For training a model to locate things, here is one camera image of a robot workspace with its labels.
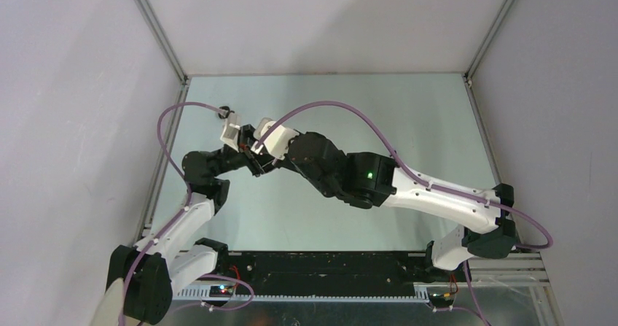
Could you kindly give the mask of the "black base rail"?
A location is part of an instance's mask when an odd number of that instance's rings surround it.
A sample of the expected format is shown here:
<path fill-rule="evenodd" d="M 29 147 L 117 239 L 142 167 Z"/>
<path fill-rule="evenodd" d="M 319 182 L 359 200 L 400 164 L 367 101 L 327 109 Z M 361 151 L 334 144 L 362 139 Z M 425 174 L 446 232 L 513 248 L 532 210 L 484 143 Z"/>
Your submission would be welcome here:
<path fill-rule="evenodd" d="M 384 252 L 227 253 L 215 274 L 238 277 L 258 297 L 412 297 L 420 284 L 463 283 L 462 267 L 433 268 L 423 254 Z"/>

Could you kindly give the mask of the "left aluminium frame post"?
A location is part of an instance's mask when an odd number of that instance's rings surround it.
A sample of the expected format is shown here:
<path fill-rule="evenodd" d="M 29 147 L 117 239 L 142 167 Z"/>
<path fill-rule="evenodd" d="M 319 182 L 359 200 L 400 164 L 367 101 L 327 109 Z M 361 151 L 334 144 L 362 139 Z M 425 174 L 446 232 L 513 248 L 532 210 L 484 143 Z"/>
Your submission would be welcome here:
<path fill-rule="evenodd" d="M 146 26 L 152 32 L 154 40 L 162 50 L 165 59 L 173 69 L 174 74 L 181 84 L 185 84 L 188 80 L 187 73 L 182 67 L 179 57 L 176 54 L 176 51 L 174 50 L 173 45 L 171 44 L 171 41 L 168 38 L 150 0 L 134 0 L 134 2 L 136 3 L 138 11 L 141 13 L 142 18 L 145 21 Z"/>

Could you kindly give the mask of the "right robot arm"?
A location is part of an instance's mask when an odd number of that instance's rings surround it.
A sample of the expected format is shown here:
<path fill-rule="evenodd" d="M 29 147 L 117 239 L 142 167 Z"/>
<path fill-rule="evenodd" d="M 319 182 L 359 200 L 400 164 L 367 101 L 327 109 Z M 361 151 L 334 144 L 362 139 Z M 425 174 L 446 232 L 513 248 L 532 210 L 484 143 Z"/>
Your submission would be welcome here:
<path fill-rule="evenodd" d="M 314 133 L 268 136 L 257 153 L 277 160 L 276 166 L 300 174 L 326 198 L 360 209 L 412 209 L 456 223 L 455 229 L 426 249 L 427 277 L 442 281 L 472 257 L 503 259 L 517 242 L 514 221 L 500 209 L 498 188 L 477 190 L 425 175 L 409 176 L 395 159 L 373 152 L 344 153 L 328 138 Z"/>

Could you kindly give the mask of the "aluminium frame post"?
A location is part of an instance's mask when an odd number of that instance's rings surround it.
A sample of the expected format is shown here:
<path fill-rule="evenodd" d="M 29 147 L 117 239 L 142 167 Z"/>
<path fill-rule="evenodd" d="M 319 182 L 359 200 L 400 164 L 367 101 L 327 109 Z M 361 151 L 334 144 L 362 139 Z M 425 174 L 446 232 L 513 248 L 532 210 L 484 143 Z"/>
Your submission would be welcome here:
<path fill-rule="evenodd" d="M 179 57 L 176 54 L 176 51 L 174 50 L 173 45 L 171 44 L 171 41 L 168 38 L 150 0 L 134 0 L 134 2 L 136 3 L 138 11 L 141 13 L 142 18 L 145 21 L 146 26 L 152 32 L 154 40 L 162 50 L 165 59 L 173 69 L 174 74 L 181 84 L 185 84 L 188 80 L 187 73 L 182 67 Z"/>
<path fill-rule="evenodd" d="M 472 86 L 474 75 L 477 73 L 478 68 L 480 67 L 484 57 L 490 49 L 490 46 L 494 42 L 495 38 L 498 36 L 499 31 L 505 24 L 506 19 L 508 18 L 516 2 L 517 0 L 503 0 L 501 5 L 499 6 L 496 16 L 492 20 L 486 34 L 484 35 L 480 43 L 480 46 L 477 48 L 470 64 L 468 65 L 467 70 L 465 71 L 464 77 L 469 87 Z"/>

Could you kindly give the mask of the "black earbud charging case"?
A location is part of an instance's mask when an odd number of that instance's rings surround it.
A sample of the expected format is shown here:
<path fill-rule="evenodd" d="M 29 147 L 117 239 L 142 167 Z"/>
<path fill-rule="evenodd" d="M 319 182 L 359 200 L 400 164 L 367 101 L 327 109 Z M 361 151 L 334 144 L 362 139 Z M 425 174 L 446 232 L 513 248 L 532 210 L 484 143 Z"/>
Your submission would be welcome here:
<path fill-rule="evenodd" d="M 221 106 L 219 107 L 218 117 L 221 120 L 227 119 L 232 112 L 229 106 Z"/>

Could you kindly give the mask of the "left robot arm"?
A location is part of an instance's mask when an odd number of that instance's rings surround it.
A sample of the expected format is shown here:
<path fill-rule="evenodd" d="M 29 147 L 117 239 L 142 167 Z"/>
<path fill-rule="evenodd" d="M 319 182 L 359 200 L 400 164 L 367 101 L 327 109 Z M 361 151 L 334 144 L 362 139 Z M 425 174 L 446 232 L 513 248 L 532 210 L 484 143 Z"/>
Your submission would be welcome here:
<path fill-rule="evenodd" d="M 187 252 L 181 249 L 227 200 L 230 183 L 217 175 L 244 166 L 256 175 L 264 173 L 257 158 L 267 154 L 261 139 L 272 125 L 271 120 L 263 120 L 258 128 L 228 123 L 222 149 L 185 155 L 181 175 L 187 194 L 179 210 L 156 233 L 112 252 L 107 295 L 121 298 L 115 325 L 123 325 L 128 317 L 156 325 L 168 313 L 173 297 L 194 281 L 204 276 L 228 278 L 226 244 L 202 238 Z"/>

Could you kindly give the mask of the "right aluminium frame post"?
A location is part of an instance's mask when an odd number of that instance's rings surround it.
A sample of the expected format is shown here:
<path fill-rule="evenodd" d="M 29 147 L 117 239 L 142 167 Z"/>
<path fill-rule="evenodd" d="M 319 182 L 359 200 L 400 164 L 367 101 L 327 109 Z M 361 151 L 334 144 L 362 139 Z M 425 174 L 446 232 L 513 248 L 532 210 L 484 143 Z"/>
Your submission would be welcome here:
<path fill-rule="evenodd" d="M 464 77 L 469 87 L 472 86 L 474 75 L 477 73 L 478 68 L 480 67 L 484 57 L 490 49 L 490 46 L 494 42 L 495 38 L 498 36 L 499 31 L 505 24 L 506 19 L 508 18 L 516 2 L 517 0 L 503 0 L 501 5 L 499 6 L 496 16 L 492 20 L 486 34 L 484 35 L 480 43 L 480 46 L 477 48 L 470 64 L 468 65 L 467 70 L 465 71 Z"/>

